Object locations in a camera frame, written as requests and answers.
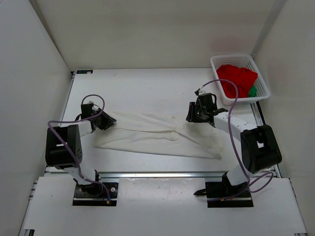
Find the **white t shirt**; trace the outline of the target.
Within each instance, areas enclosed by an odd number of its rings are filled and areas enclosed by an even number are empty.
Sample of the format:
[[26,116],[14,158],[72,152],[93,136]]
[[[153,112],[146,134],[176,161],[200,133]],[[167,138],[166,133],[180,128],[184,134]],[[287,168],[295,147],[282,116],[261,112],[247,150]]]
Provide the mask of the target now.
[[97,131],[95,148],[156,155],[221,159],[223,141],[207,123],[186,121],[182,114],[109,111],[116,123]]

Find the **red t shirt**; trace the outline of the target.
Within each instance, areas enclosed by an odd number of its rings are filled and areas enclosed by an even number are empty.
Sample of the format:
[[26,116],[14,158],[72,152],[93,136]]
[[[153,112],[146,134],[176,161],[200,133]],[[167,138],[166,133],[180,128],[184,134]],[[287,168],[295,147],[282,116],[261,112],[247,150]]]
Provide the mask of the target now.
[[248,98],[249,90],[258,74],[250,69],[244,67],[236,67],[233,65],[222,65],[217,69],[217,75],[220,80],[229,80],[238,89],[238,98]]

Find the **green t shirt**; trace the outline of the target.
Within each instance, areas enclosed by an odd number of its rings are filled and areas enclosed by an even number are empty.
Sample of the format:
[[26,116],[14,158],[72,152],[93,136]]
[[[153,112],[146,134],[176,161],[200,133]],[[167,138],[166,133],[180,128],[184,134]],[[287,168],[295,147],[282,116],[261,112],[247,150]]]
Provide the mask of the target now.
[[248,97],[256,97],[257,88],[256,86],[252,86],[249,90]]

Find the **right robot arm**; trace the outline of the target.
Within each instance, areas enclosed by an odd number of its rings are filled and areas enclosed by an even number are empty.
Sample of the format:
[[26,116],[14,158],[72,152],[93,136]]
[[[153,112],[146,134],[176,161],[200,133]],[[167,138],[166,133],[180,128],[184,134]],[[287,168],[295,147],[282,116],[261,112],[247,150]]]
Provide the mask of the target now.
[[255,173],[281,163],[282,155],[271,126],[248,123],[233,116],[231,110],[219,109],[216,101],[212,93],[199,95],[189,103],[186,121],[208,123],[228,133],[234,149],[235,139],[241,143],[241,155],[236,154],[239,164],[226,173],[227,181],[221,184],[222,193],[231,197],[238,192],[239,184],[248,182]]

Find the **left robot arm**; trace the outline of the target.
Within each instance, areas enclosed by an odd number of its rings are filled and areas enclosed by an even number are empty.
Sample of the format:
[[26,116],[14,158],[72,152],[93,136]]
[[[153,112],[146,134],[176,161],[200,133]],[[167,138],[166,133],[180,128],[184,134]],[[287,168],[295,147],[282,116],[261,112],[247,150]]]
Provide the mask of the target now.
[[97,129],[107,130],[117,120],[105,113],[93,102],[81,104],[81,114],[74,121],[48,121],[45,160],[49,167],[55,167],[70,174],[79,185],[86,185],[86,191],[93,197],[103,192],[98,172],[81,166],[83,151],[81,138]]

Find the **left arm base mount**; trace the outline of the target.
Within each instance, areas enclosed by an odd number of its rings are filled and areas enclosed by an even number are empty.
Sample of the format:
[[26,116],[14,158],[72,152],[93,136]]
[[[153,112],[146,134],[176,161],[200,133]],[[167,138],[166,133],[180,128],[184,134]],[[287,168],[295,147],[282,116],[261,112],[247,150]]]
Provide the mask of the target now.
[[115,207],[119,190],[119,182],[115,180],[103,181],[99,173],[95,175],[95,181],[101,184],[89,183],[81,185],[76,183],[72,205],[84,207]]

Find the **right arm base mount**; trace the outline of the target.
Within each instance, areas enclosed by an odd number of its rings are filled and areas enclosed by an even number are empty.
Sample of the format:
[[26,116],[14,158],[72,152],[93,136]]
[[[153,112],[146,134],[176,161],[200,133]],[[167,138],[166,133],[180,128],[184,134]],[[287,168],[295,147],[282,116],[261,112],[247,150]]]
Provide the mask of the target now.
[[247,183],[233,186],[230,184],[227,174],[222,176],[221,182],[205,182],[205,188],[197,190],[193,195],[206,196],[207,208],[254,207]]

